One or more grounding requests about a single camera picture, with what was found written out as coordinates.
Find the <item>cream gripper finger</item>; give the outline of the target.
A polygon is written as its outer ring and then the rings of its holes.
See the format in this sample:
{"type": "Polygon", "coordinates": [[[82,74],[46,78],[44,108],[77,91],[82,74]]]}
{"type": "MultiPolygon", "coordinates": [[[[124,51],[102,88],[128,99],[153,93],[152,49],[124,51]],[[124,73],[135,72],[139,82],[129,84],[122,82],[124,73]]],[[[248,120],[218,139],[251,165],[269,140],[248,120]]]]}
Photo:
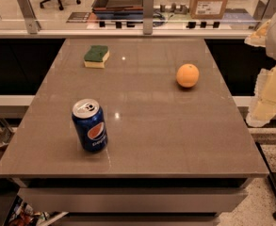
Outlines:
{"type": "Polygon", "coordinates": [[[257,76],[254,97],[246,122],[251,127],[262,127],[276,116],[276,66],[262,69],[257,76]]]}
{"type": "Polygon", "coordinates": [[[265,47],[269,24],[270,20],[261,24],[256,31],[244,40],[244,43],[253,47],[265,47]]]}

